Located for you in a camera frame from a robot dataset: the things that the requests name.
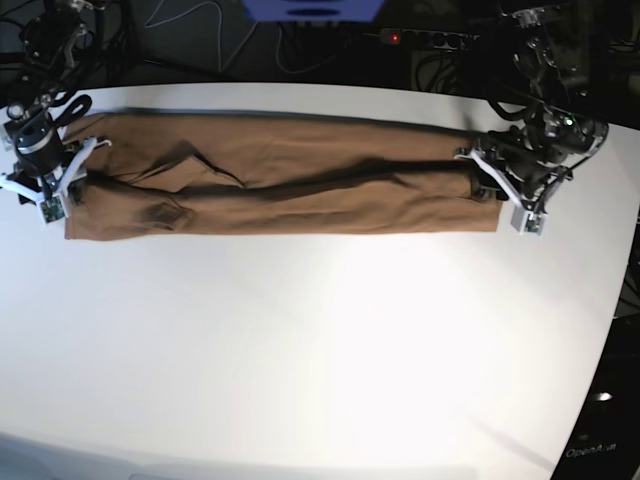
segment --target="white table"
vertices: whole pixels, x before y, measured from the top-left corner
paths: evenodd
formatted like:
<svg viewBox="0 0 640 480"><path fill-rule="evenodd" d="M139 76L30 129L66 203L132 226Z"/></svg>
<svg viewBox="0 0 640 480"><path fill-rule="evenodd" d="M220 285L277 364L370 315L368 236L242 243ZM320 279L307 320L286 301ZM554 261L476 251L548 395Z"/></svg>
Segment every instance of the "white table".
<svg viewBox="0 0 640 480"><path fill-rule="evenodd" d="M97 110L501 126L481 101L370 88L91 95ZM622 283L634 142L612 128L542 238L518 236L506 207L497 234L67 242L0 192L0 431L84 452L43 454L60 478L546 480ZM93 455L131 463L107 475Z"/></svg>

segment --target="fabric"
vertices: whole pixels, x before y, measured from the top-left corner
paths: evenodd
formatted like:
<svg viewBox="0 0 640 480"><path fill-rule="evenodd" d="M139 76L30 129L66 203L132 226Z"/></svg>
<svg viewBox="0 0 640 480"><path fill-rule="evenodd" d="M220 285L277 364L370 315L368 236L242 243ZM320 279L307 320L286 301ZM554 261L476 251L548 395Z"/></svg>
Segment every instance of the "fabric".
<svg viewBox="0 0 640 480"><path fill-rule="evenodd" d="M96 150L69 239L151 234L494 231L500 203L472 195L464 136L349 120L100 114L67 141Z"/></svg>

